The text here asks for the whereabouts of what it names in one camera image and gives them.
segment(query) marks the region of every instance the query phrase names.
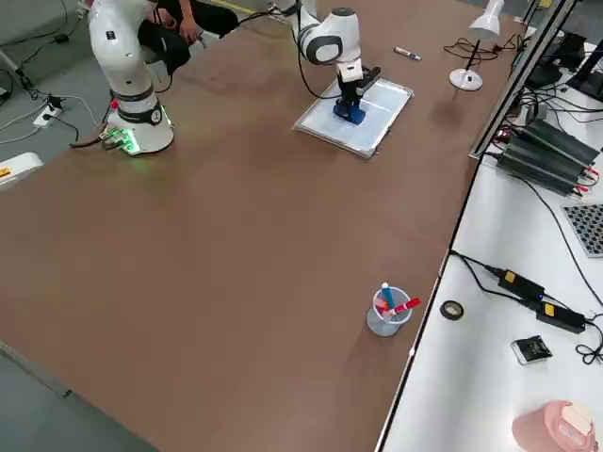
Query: black pants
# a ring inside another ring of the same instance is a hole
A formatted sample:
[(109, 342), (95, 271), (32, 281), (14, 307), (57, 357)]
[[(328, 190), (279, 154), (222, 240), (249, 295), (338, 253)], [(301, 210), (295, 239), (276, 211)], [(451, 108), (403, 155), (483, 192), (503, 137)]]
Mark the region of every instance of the black pants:
[[(190, 0), (190, 6), (195, 22), (203, 30), (223, 37), (238, 26), (236, 14), (228, 8), (201, 3), (198, 0)], [(182, 10), (178, 0), (159, 0), (157, 7), (165, 8), (178, 22), (178, 26), (169, 30), (160, 24), (144, 21), (139, 29), (139, 41), (159, 55), (166, 63), (168, 74), (172, 75), (190, 59), (188, 43), (180, 36)]]

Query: desk lamp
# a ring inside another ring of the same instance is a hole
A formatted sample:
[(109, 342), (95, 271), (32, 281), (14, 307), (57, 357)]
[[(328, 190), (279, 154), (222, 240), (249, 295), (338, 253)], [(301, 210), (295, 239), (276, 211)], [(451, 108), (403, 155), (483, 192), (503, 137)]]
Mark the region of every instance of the desk lamp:
[(473, 71), (471, 66), (473, 65), (475, 55), (480, 48), (480, 43), (483, 40), (496, 40), (500, 34), (500, 21), (498, 20), (498, 16), (500, 15), (504, 4), (504, 0), (490, 0), (483, 14), (469, 26), (471, 34), (473, 37), (477, 38), (478, 41), (476, 42), (471, 58), (464, 69), (455, 69), (450, 73), (450, 83), (456, 88), (465, 91), (477, 91), (481, 88), (481, 85), (483, 85), (480, 75)]

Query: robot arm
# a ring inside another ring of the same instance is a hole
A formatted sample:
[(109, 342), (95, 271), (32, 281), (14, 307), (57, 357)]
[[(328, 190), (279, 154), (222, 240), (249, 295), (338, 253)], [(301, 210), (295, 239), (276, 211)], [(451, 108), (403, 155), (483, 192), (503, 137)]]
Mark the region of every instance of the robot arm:
[(92, 52), (118, 101), (107, 126), (115, 131), (113, 141), (130, 154), (160, 151), (173, 140), (138, 38), (140, 24), (154, 7), (150, 0), (95, 0), (90, 11)]
[(276, 6), (289, 21), (299, 52), (312, 64), (334, 64), (341, 97), (335, 101), (335, 115), (360, 124), (364, 93), (377, 81), (381, 68), (369, 70), (360, 58), (360, 25), (349, 8), (335, 8), (320, 22), (305, 6), (311, 0), (277, 0)]
[(321, 23), (300, 0), (280, 0), (279, 10), (288, 19), (301, 54), (312, 64), (335, 64), (343, 82), (363, 78), (360, 58), (360, 25), (349, 8), (335, 8)]

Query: tape roll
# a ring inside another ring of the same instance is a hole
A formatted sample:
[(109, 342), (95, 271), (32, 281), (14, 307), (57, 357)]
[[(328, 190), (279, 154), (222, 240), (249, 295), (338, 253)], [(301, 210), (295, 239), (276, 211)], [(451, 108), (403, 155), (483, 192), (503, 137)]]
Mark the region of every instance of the tape roll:
[(461, 303), (449, 299), (440, 306), (440, 313), (448, 320), (458, 320), (463, 316), (464, 309)]

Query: hand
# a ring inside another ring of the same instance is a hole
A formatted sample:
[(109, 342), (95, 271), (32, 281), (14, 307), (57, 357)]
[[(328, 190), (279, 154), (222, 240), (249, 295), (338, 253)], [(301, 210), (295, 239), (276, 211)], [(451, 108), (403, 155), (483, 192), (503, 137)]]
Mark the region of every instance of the hand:
[(162, 24), (169, 30), (173, 30), (178, 25), (176, 20), (165, 8), (157, 8), (150, 12), (147, 15), (147, 21), (152, 22), (153, 24)]
[(187, 16), (180, 24), (180, 36), (187, 40), (188, 44), (192, 44), (199, 38), (199, 26), (192, 16)]

